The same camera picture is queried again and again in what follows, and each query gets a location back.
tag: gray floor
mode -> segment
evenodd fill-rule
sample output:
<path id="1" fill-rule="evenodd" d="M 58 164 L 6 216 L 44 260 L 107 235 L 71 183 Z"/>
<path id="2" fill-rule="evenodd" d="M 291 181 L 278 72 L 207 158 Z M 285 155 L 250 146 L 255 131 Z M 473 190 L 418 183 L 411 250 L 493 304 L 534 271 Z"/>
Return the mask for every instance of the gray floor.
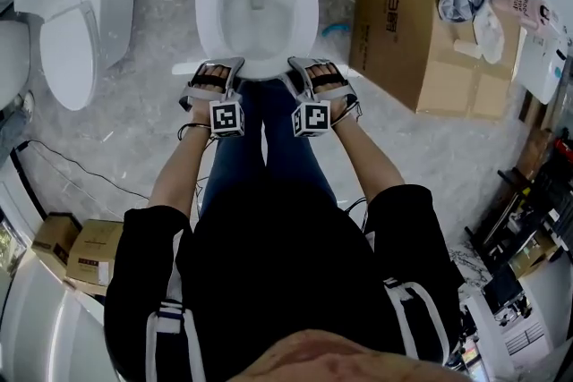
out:
<path id="1" fill-rule="evenodd" d="M 320 4 L 319 31 L 332 22 L 351 22 L 354 0 Z M 98 81 L 91 105 L 75 113 L 59 106 L 47 88 L 38 55 L 39 21 L 29 18 L 29 86 L 37 109 L 24 137 L 42 140 L 125 189 L 149 196 L 175 148 L 175 134 L 187 120 L 176 103 L 185 77 L 171 75 L 171 68 L 204 57 L 194 18 L 194 0 L 135 0 L 127 56 Z M 348 47 L 349 36 L 338 31 L 319 38 L 313 53 L 343 64 Z M 517 120 L 523 90 L 512 89 L 506 119 L 489 123 L 415 115 L 366 79 L 353 83 L 363 103 L 360 124 L 409 183 L 432 190 L 448 242 L 462 239 L 464 226 L 474 225 L 489 204 L 499 183 L 496 170 L 513 166 L 523 147 L 526 128 Z M 334 135 L 312 140 L 312 145 L 341 206 L 359 198 L 358 182 Z M 205 154 L 201 177 L 209 174 L 214 151 L 211 147 Z M 117 220 L 127 209 L 146 203 L 37 143 L 22 151 L 21 161 L 47 211 L 71 211 L 80 220 Z M 362 212 L 358 208 L 355 218 L 361 219 Z"/>

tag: jacket sleeve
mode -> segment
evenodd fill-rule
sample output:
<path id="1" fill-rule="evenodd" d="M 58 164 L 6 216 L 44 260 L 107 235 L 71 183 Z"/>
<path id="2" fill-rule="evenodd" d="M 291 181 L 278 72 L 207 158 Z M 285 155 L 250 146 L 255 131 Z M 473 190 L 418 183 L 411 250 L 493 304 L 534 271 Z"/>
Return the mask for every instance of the jacket sleeve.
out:
<path id="1" fill-rule="evenodd" d="M 107 288 L 104 332 L 111 360 L 127 381 L 145 380 L 147 320 L 165 300 L 173 269 L 173 238 L 182 229 L 192 235 L 187 217 L 171 207 L 125 213 L 114 276 Z"/>

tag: hand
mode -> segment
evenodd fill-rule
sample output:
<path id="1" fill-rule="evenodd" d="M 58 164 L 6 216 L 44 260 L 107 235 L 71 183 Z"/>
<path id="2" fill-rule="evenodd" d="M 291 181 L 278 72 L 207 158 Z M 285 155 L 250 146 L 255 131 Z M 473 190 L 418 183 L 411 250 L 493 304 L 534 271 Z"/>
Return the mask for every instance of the hand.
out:
<path id="1" fill-rule="evenodd" d="M 204 65 L 199 71 L 199 75 L 212 75 L 225 79 L 229 76 L 229 69 L 222 65 L 206 66 Z M 197 89 L 206 91 L 223 92 L 219 86 L 213 85 L 193 85 Z M 192 123 L 211 124 L 210 108 L 208 100 L 195 99 L 192 108 Z"/>
<path id="2" fill-rule="evenodd" d="M 337 69 L 332 64 L 317 64 L 306 69 L 306 73 L 311 78 L 320 77 L 321 75 L 333 75 L 337 73 Z M 331 89 L 340 88 L 341 83 L 329 83 L 321 85 L 314 89 L 314 92 L 321 93 Z M 346 100 L 344 98 L 334 99 L 330 101 L 330 120 L 336 121 L 346 109 Z"/>

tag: black cable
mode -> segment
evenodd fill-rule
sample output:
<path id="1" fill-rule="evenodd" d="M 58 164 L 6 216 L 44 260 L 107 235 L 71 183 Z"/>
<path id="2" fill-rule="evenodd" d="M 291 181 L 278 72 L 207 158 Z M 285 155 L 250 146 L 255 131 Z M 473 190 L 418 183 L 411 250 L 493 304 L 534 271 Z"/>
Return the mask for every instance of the black cable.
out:
<path id="1" fill-rule="evenodd" d="M 47 149 L 48 151 L 51 151 L 52 153 L 54 153 L 55 155 L 58 155 L 59 157 L 62 157 L 63 159 L 65 159 L 66 161 L 68 161 L 69 163 L 74 163 L 75 165 L 77 165 L 83 172 L 85 172 L 86 174 L 89 175 L 93 175 L 95 177 L 99 177 L 102 180 L 105 180 L 106 182 L 108 182 L 109 184 L 115 186 L 118 190 L 126 192 L 128 194 L 132 194 L 133 196 L 138 196 L 140 198 L 144 198 L 146 200 L 150 200 L 149 197 L 144 196 L 143 194 L 140 194 L 139 192 L 135 192 L 135 191 L 129 191 L 126 190 L 125 188 L 119 186 L 116 183 L 113 183 L 111 180 L 109 180 L 108 178 L 104 177 L 101 174 L 96 174 L 94 172 L 90 172 L 89 170 L 87 170 L 84 166 L 82 166 L 80 163 L 78 163 L 76 160 L 74 159 L 70 159 L 69 157 L 64 156 L 62 153 L 60 153 L 59 151 L 55 151 L 54 149 L 51 149 L 48 145 L 46 145 L 43 141 L 41 140 L 35 140 L 35 139 L 30 139 L 30 140 L 26 140 L 23 143 L 21 143 L 16 150 L 17 151 L 22 151 L 23 149 L 25 149 L 26 147 L 28 147 L 28 144 L 30 143 L 39 143 L 42 147 L 44 147 L 45 149 Z"/>
<path id="2" fill-rule="evenodd" d="M 185 128 L 196 128 L 196 127 L 207 129 L 207 130 L 209 130 L 209 132 L 211 132 L 211 127 L 208 124 L 187 123 L 187 124 L 184 124 L 183 126 L 181 126 L 181 128 L 179 128 L 179 131 L 177 132 L 177 138 L 179 139 L 179 141 L 183 140 L 183 131 L 185 130 Z"/>
<path id="3" fill-rule="evenodd" d="M 210 142 L 205 146 L 205 149 L 203 151 L 206 151 L 215 141 L 217 141 L 217 139 L 215 138 L 211 138 Z M 23 143 L 21 143 L 18 147 L 16 147 L 17 151 L 22 151 L 24 149 L 26 149 L 28 147 L 29 144 L 31 143 L 39 143 L 42 147 L 44 147 L 45 149 L 47 149 L 48 151 L 51 151 L 52 153 L 54 153 L 55 155 L 58 155 L 59 157 L 62 157 L 63 159 L 65 159 L 66 161 L 68 161 L 69 163 L 74 163 L 76 164 L 83 172 L 85 172 L 88 175 L 93 175 L 94 177 L 99 177 L 102 180 L 105 180 L 106 182 L 108 182 L 109 184 L 111 184 L 112 186 L 115 186 L 118 190 L 126 192 L 128 194 L 132 194 L 133 196 L 138 196 L 140 198 L 144 198 L 146 200 L 150 200 L 150 198 L 148 196 L 144 196 L 143 194 L 140 194 L 139 192 L 135 192 L 135 191 L 130 191 L 130 190 L 126 190 L 125 188 L 119 186 L 118 184 L 112 182 L 111 180 L 109 180 L 108 178 L 106 178 L 104 175 L 101 174 L 96 174 L 94 172 L 91 172 L 89 170 L 87 170 L 84 166 L 82 166 L 78 161 L 76 161 L 75 159 L 71 159 L 65 155 L 63 155 L 62 153 L 60 153 L 59 151 L 56 151 L 54 149 L 51 149 L 48 145 L 46 145 L 43 141 L 41 140 L 36 140 L 36 139 L 30 139 L 30 140 L 26 140 Z M 209 176 L 207 175 L 206 177 L 202 177 L 200 179 L 197 180 L 196 184 L 195 184 L 195 196 L 197 197 L 197 199 L 199 199 L 199 196 L 201 195 L 201 192 L 203 191 L 203 188 L 201 185 L 199 185 L 199 182 L 202 182 L 203 180 L 207 180 L 209 179 Z M 197 200 L 197 215 L 199 215 L 199 201 Z"/>
<path id="4" fill-rule="evenodd" d="M 346 213 L 347 215 L 350 214 L 350 211 L 355 208 L 358 204 L 362 204 L 363 202 L 366 202 L 366 198 L 362 197 L 360 199 L 358 199 L 356 202 L 354 202 L 349 208 L 347 208 L 344 213 Z"/>

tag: cable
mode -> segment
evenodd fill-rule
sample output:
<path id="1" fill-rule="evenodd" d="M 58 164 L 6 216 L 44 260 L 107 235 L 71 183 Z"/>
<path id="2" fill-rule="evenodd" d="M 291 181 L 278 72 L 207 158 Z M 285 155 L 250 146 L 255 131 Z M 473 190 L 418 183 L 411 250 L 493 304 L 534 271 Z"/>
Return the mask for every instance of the cable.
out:
<path id="1" fill-rule="evenodd" d="M 353 208 L 355 208 L 358 204 L 362 204 L 363 202 L 366 202 L 366 198 L 364 198 L 364 197 L 362 197 L 362 198 L 360 198 L 359 200 L 357 200 L 356 202 L 354 202 L 349 208 L 347 208 L 347 209 L 344 211 L 344 213 L 347 214 L 347 215 L 349 215 L 350 212 L 351 212 L 351 210 L 352 210 Z"/>
<path id="2" fill-rule="evenodd" d="M 105 180 L 106 182 L 108 182 L 109 184 L 115 186 L 118 190 L 126 192 L 128 194 L 132 194 L 133 196 L 138 196 L 140 198 L 146 199 L 146 200 L 150 200 L 149 197 L 144 196 L 143 194 L 140 194 L 139 192 L 135 192 L 135 191 L 129 191 L 126 190 L 125 188 L 119 186 L 116 183 L 113 183 L 111 180 L 109 180 L 108 178 L 104 177 L 101 174 L 96 174 L 95 172 L 90 172 L 89 170 L 87 170 L 84 166 L 82 166 L 79 162 L 77 162 L 74 159 L 70 159 L 69 157 L 64 156 L 62 153 L 60 153 L 59 151 L 55 151 L 54 149 L 51 149 L 48 145 L 46 145 L 43 141 L 41 140 L 35 140 L 35 139 L 30 139 L 30 140 L 26 140 L 23 143 L 21 143 L 16 150 L 17 151 L 22 151 L 23 149 L 25 149 L 26 147 L 28 147 L 28 145 L 30 143 L 39 143 L 42 147 L 44 147 L 45 149 L 47 149 L 48 151 L 51 151 L 52 153 L 54 153 L 55 155 L 58 155 L 59 157 L 62 157 L 63 159 L 65 159 L 66 161 L 68 161 L 69 163 L 74 163 L 75 165 L 77 165 L 83 172 L 85 172 L 86 174 L 89 175 L 93 175 L 94 177 L 99 177 L 102 180 Z"/>
<path id="3" fill-rule="evenodd" d="M 211 138 L 209 143 L 205 146 L 204 151 L 207 151 L 207 149 L 217 141 L 218 139 L 216 138 Z M 62 153 L 60 153 L 59 151 L 56 151 L 52 148 L 50 148 L 48 145 L 46 145 L 43 141 L 41 140 L 36 140 L 36 139 L 30 139 L 30 140 L 25 140 L 23 143 L 21 143 L 18 147 L 16 147 L 16 151 L 22 151 L 24 149 L 26 149 L 28 147 L 28 145 L 30 145 L 31 143 L 39 143 L 42 147 L 44 147 L 45 149 L 47 149 L 48 151 L 51 151 L 52 153 L 54 153 L 55 155 L 58 155 L 59 157 L 65 159 L 66 161 L 68 161 L 69 163 L 73 163 L 75 165 L 77 165 L 83 172 L 85 172 L 88 175 L 93 175 L 94 177 L 99 177 L 102 180 L 105 180 L 106 182 L 108 182 L 109 184 L 111 184 L 112 186 L 115 186 L 118 190 L 126 192 L 128 194 L 132 194 L 133 196 L 137 196 L 139 198 L 143 198 L 146 200 L 150 200 L 150 198 L 148 196 L 144 196 L 143 194 L 140 194 L 139 192 L 135 192 L 135 191 L 130 191 L 130 190 L 126 190 L 125 188 L 123 188 L 122 186 L 119 186 L 118 184 L 112 182 L 111 180 L 109 180 L 108 178 L 106 178 L 104 175 L 101 174 L 96 174 L 94 172 L 91 172 L 89 170 L 87 170 L 84 166 L 82 166 L 78 161 L 76 161 L 75 159 L 71 159 L 65 155 L 63 155 Z M 56 171 L 58 171 L 58 169 L 53 166 L 51 163 L 49 163 L 52 167 L 54 167 L 54 169 Z M 88 194 L 85 190 L 83 190 L 82 188 L 80 188 L 78 185 L 76 185 L 74 182 L 72 182 L 69 178 L 67 178 L 65 175 L 62 174 L 62 176 L 68 181 L 70 182 L 73 186 L 75 186 L 76 188 L 78 188 L 79 190 L 85 192 L 91 199 L 96 200 L 93 196 L 91 196 L 90 194 Z M 209 176 L 205 176 L 202 177 L 200 179 L 197 180 L 196 184 L 195 184 L 195 196 L 196 196 L 196 206 L 197 206 L 197 215 L 199 215 L 199 197 L 204 189 L 203 186 L 199 185 L 199 182 L 203 182 L 204 180 L 208 180 Z"/>

